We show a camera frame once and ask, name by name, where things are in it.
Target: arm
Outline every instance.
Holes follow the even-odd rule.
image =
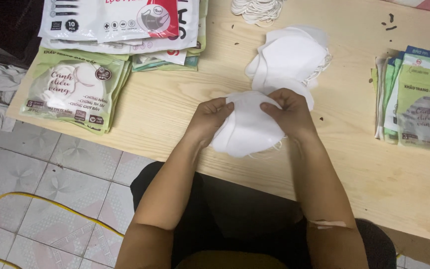
[[[289,89],[269,95],[276,106],[261,109],[280,125],[290,139],[290,158],[297,200],[308,219],[307,242],[314,268],[367,269],[363,240],[356,227],[348,197],[321,142],[306,100]],[[310,221],[343,222],[318,229]]]
[[[147,187],[122,241],[116,269],[170,268],[173,230],[187,206],[200,150],[233,111],[225,98],[201,103],[185,135]]]

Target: hand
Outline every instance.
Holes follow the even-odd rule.
[[[207,147],[233,109],[232,102],[225,104],[225,97],[201,103],[188,124],[184,137]]]
[[[262,103],[261,110],[270,115],[290,139],[298,141],[318,137],[304,96],[290,89],[278,89],[268,95],[282,109]]]

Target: black cloth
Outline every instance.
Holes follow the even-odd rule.
[[[130,185],[134,211],[163,164],[154,162],[147,165]],[[173,233],[172,268],[191,254],[203,250],[260,253],[277,258],[288,268],[312,268],[306,242],[306,219],[251,240],[225,238],[206,202],[203,184],[201,175],[195,173],[187,207]],[[396,269],[396,250],[389,237],[368,221],[356,219],[356,225],[363,238],[369,268]]]

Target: mask illustration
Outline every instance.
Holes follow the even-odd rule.
[[[155,17],[151,15],[150,10],[147,10],[146,12],[142,13],[140,17],[145,27],[149,31],[155,31],[161,28],[163,24],[169,19],[169,14],[165,14],[162,17]]]

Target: wooden table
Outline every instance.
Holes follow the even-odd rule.
[[[355,216],[430,239],[430,151],[397,147],[374,138],[376,96],[368,82],[375,56],[393,55],[393,49],[404,50],[407,45],[430,50],[430,12],[380,0],[289,0],[272,27],[260,28],[232,15],[230,3],[210,0],[207,48],[200,57],[198,72],[131,74],[107,135],[20,116],[19,107],[32,82],[30,76],[21,83],[7,114],[164,161],[182,137],[198,103],[250,89],[245,66],[264,43],[267,31],[296,23],[317,26],[330,35],[334,59],[319,76],[319,87],[312,90],[312,116]],[[389,22],[390,13],[393,23]],[[397,29],[385,30],[394,25]],[[262,159],[232,158],[208,148],[198,171],[295,199],[286,148]]]

